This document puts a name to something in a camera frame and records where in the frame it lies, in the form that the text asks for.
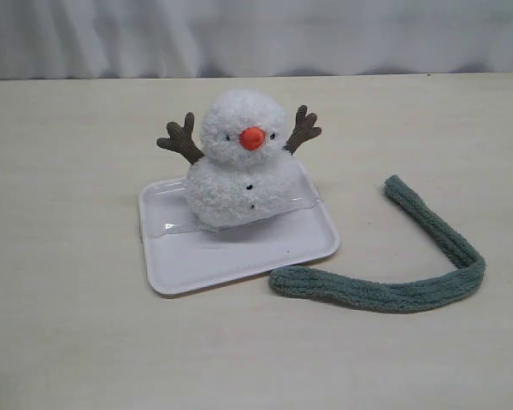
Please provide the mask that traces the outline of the white plush snowman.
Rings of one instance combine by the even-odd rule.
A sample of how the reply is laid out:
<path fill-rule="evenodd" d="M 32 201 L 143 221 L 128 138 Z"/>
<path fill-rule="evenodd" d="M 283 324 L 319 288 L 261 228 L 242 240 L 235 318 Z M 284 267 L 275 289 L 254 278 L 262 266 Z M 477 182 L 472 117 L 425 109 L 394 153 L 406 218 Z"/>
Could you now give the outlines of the white plush snowman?
<path fill-rule="evenodd" d="M 300 105 L 293 127 L 271 96 L 256 90 L 221 93 L 205 112 L 199 140 L 195 117 L 169 121 L 157 147 L 189 163 L 185 198 L 200 223 L 211 229 L 241 226 L 287 210 L 298 179 L 294 154 L 321 135 L 317 115 Z"/>

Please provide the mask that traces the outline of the white plastic tray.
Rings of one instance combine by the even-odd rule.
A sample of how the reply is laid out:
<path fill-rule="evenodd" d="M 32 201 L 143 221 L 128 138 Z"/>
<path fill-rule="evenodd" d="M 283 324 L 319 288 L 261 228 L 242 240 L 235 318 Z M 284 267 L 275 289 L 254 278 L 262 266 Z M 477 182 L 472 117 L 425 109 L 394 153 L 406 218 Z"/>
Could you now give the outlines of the white plastic tray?
<path fill-rule="evenodd" d="M 142 237 L 146 277 L 177 296 L 334 254 L 340 236 L 327 210 L 301 210 L 223 231 Z"/>

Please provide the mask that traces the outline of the green knitted scarf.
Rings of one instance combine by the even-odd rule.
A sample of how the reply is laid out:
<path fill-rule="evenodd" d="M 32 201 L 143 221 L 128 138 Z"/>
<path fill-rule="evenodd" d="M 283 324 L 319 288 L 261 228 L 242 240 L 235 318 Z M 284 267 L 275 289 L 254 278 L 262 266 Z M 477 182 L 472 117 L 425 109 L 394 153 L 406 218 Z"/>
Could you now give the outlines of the green knitted scarf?
<path fill-rule="evenodd" d="M 399 176 L 386 179 L 384 193 L 430 236 L 454 265 L 453 271 L 412 282 L 380 283 L 308 266 L 282 266 L 269 274 L 271 290 L 291 298 L 397 314 L 442 308 L 475 294 L 485 277 L 484 257 Z"/>

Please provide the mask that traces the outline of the white curtain backdrop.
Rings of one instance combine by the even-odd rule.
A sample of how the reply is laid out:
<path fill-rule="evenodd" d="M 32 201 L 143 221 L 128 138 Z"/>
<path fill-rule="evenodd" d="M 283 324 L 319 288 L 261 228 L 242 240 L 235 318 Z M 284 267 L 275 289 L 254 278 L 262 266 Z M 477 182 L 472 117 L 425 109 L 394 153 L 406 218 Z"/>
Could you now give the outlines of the white curtain backdrop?
<path fill-rule="evenodd" d="M 0 1 L 0 79 L 513 72 L 513 1 Z"/>

